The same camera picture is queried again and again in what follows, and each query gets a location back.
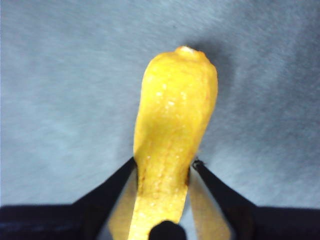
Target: black object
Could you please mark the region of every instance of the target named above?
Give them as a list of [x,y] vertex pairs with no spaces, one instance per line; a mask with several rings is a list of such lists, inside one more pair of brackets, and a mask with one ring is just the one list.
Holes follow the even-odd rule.
[[172,221],[163,221],[151,229],[149,240],[187,240],[187,237],[180,225]]
[[[320,209],[258,207],[225,185],[202,161],[192,167],[220,205],[237,240],[320,240]],[[0,239],[95,240],[134,168],[131,158],[73,204],[1,207]],[[149,240],[157,239],[184,240],[186,235],[181,226],[165,221],[150,232]]]

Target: yellow plant part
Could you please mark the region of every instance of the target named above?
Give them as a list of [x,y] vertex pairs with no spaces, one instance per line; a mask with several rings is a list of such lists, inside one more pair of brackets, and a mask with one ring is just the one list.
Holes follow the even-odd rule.
[[162,221],[180,221],[189,165],[217,94],[216,68],[201,51],[180,46],[147,66],[134,130],[138,190],[129,240],[147,240]]

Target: gray fabric surface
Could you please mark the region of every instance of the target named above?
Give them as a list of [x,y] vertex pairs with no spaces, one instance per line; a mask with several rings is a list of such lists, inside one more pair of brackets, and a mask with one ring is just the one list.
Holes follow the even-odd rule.
[[255,204],[320,208],[318,0],[1,1],[1,204],[107,179],[148,62],[186,44],[219,75],[200,159]]

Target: white speck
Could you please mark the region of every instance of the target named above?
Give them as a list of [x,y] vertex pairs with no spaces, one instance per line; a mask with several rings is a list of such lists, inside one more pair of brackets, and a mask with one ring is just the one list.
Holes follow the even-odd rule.
[[181,94],[183,100],[185,100],[187,98],[187,95],[184,91],[182,91],[180,94]]
[[195,52],[194,49],[192,49],[192,48],[190,48],[190,47],[188,47],[188,46],[182,46],[182,47],[181,47],[181,50],[184,51],[184,52],[192,53],[192,54]]

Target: yellow seed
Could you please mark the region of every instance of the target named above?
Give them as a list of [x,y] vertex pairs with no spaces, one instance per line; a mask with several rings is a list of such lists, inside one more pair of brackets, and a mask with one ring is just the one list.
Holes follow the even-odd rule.
[[178,223],[188,190],[188,169],[216,104],[216,68],[186,46],[157,55],[147,66],[134,130],[138,190],[129,240]]

